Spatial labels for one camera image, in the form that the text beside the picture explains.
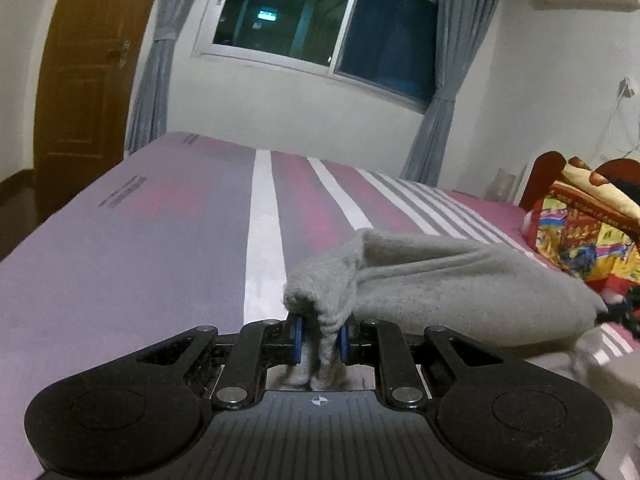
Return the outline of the brown wooden door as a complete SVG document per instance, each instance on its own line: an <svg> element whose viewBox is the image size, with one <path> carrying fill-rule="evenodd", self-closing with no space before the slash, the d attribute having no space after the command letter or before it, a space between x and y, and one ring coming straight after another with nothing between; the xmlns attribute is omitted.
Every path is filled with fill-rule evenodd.
<svg viewBox="0 0 640 480"><path fill-rule="evenodd" d="M41 218L118 165L154 0L58 0L40 66L34 187Z"/></svg>

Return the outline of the grey curtain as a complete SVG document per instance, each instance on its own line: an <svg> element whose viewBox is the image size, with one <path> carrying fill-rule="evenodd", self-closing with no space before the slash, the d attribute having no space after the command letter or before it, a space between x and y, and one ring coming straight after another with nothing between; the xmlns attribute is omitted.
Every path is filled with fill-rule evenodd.
<svg viewBox="0 0 640 480"><path fill-rule="evenodd" d="M158 0L154 35L138 85L125 153L132 155L167 131L169 84L177 40L195 0Z"/></svg>
<svg viewBox="0 0 640 480"><path fill-rule="evenodd" d="M484 41L499 0L438 0L435 92L423 115L401 177L435 186L458 93Z"/></svg>

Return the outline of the left grey curtain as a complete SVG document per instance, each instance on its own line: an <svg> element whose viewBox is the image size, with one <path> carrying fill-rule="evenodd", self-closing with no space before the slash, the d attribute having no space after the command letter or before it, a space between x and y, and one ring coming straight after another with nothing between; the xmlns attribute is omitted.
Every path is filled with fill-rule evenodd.
<svg viewBox="0 0 640 480"><path fill-rule="evenodd" d="M167 131L169 84L177 40L195 0L158 0L154 35L138 85L125 153L132 155Z"/></svg>

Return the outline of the colourful red yellow blanket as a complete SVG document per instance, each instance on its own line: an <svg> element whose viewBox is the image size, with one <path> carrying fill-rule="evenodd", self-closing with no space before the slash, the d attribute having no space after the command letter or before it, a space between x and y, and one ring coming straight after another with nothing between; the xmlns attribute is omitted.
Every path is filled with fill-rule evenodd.
<svg viewBox="0 0 640 480"><path fill-rule="evenodd" d="M639 183L603 177L577 156L526 211L527 245L607 304L639 285Z"/></svg>

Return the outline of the right grey curtain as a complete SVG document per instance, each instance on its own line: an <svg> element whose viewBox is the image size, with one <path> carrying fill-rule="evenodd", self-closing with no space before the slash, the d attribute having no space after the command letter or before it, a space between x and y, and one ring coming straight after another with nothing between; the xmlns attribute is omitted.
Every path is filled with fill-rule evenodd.
<svg viewBox="0 0 640 480"><path fill-rule="evenodd" d="M484 41L499 0L438 0L435 92L423 115L401 177L435 186L458 93Z"/></svg>

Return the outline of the red wooden headboard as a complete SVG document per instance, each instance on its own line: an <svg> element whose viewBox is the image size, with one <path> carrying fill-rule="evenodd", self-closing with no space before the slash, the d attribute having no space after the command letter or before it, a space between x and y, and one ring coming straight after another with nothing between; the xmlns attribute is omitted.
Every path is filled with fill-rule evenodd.
<svg viewBox="0 0 640 480"><path fill-rule="evenodd" d="M546 195L552 183L561 179L565 163L565 157L557 151L545 152L532 160L523 172L514 205L525 211L531 210L536 201ZM632 158L606 160L597 166L596 171L603 177L639 183L639 162Z"/></svg>

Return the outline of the grey fleece pants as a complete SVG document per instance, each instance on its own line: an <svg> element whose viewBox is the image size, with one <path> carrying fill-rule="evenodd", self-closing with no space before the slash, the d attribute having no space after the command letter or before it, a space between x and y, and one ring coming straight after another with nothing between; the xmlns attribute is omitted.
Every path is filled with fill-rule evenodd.
<svg viewBox="0 0 640 480"><path fill-rule="evenodd" d="M598 294L503 244L361 229L288 274L283 303L309 322L302 359L283 389L366 388L341 363L337 335L350 316L420 335L442 325L577 380L602 348L597 319L625 297Z"/></svg>

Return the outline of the striped pink grey bed sheet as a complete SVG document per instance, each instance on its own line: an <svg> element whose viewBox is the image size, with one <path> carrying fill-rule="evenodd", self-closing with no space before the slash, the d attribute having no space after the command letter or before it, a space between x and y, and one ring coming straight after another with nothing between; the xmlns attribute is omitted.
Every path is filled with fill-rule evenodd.
<svg viewBox="0 0 640 480"><path fill-rule="evenodd" d="M77 195L1 263L1 474L32 479L29 401L211 322L283 311L285 274L356 229L527 252L520 208L315 158L174 132Z"/></svg>

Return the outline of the white framed sliding window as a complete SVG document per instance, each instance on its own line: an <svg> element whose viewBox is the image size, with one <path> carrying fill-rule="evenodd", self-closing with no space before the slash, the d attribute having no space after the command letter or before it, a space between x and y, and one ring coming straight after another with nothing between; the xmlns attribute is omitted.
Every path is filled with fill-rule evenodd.
<svg viewBox="0 0 640 480"><path fill-rule="evenodd" d="M350 81L422 107L437 0L208 0L195 51Z"/></svg>

